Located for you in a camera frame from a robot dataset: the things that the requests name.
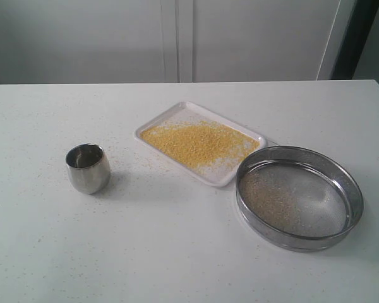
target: white table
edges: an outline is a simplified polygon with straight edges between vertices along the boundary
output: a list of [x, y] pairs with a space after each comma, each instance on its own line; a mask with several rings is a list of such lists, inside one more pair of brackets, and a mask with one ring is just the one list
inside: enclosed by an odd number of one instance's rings
[[[133, 139], [189, 100], [283, 145], [324, 153], [365, 197], [337, 246], [275, 247], [205, 186]], [[102, 145], [112, 180], [68, 181]], [[0, 302], [379, 302], [379, 86], [374, 81], [0, 86]]]

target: round sieve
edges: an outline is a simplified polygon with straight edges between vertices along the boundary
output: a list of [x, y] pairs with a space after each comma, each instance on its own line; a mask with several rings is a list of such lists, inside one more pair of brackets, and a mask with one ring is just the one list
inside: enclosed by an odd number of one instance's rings
[[273, 146], [241, 163], [238, 206], [270, 242], [293, 251], [317, 251], [341, 241], [358, 223], [363, 198], [355, 180], [315, 151]]

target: white tray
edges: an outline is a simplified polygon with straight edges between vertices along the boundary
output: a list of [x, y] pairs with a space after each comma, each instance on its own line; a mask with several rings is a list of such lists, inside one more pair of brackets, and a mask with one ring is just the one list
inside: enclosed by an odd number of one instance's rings
[[189, 169], [187, 166], [175, 161], [173, 158], [168, 157], [157, 148], [148, 144], [140, 136], [141, 133], [145, 131], [146, 129], [152, 128], [154, 126], [158, 126], [162, 123], [198, 122], [198, 121], [208, 121], [208, 122], [213, 121], [213, 122], [217, 122], [225, 126], [228, 126], [232, 129], [235, 129], [236, 131], [239, 131], [240, 133], [243, 133], [253, 138], [254, 140], [258, 141], [260, 145], [258, 146], [256, 150], [264, 148], [267, 145], [266, 139], [260, 134], [250, 131], [249, 129], [246, 129], [226, 118], [221, 117], [218, 114], [215, 114], [214, 112], [204, 109], [203, 107], [191, 102], [180, 102], [174, 105], [167, 111], [163, 112], [161, 115], [157, 116], [156, 118], [152, 119], [145, 125], [138, 128], [135, 131], [134, 135], [137, 140], [145, 144], [147, 147], [156, 151], [158, 154], [162, 155], [164, 158], [166, 158], [168, 161], [173, 163], [175, 166], [179, 167], [180, 169], [183, 169], [185, 172], [192, 175], [194, 178], [197, 178], [199, 181], [205, 183], [206, 185], [215, 186], [215, 187], [225, 186], [236, 175], [236, 171], [240, 165], [240, 162], [233, 169], [228, 169], [223, 166], [216, 166], [216, 167], [212, 167], [211, 169], [201, 174], [199, 172], [195, 172]]

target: stainless steel cup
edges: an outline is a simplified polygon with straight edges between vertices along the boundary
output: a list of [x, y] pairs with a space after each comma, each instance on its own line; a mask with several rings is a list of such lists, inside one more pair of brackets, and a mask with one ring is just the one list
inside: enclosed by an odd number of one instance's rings
[[111, 177], [107, 156], [96, 144], [76, 146], [66, 155], [69, 179], [81, 193], [93, 194], [104, 188]]

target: yellow grain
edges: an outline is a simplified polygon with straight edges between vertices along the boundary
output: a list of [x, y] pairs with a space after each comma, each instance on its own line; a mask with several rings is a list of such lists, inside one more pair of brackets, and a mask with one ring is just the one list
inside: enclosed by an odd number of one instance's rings
[[257, 149], [259, 142], [216, 122], [155, 126], [141, 137], [162, 153], [197, 170], [230, 159], [235, 166]]

